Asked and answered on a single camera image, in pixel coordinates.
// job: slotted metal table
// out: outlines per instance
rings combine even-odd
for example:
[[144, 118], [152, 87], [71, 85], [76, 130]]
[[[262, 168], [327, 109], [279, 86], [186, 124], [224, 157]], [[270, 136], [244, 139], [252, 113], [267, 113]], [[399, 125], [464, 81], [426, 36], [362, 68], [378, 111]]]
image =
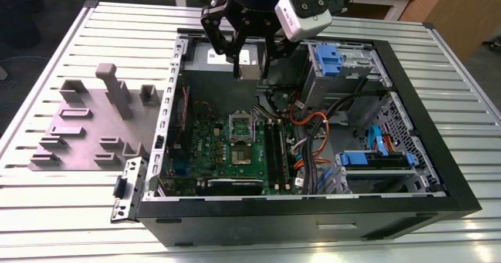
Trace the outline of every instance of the slotted metal table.
[[[166, 248], [142, 224], [110, 224], [120, 172], [29, 169], [65, 80], [104, 88], [114, 62], [130, 89], [163, 89], [178, 28], [200, 9], [88, 2], [0, 139], [0, 259], [78, 262], [500, 262], [501, 115], [442, 36], [422, 23], [335, 18], [324, 36], [390, 41], [483, 211], [394, 241]], [[230, 23], [222, 24], [231, 29]]]

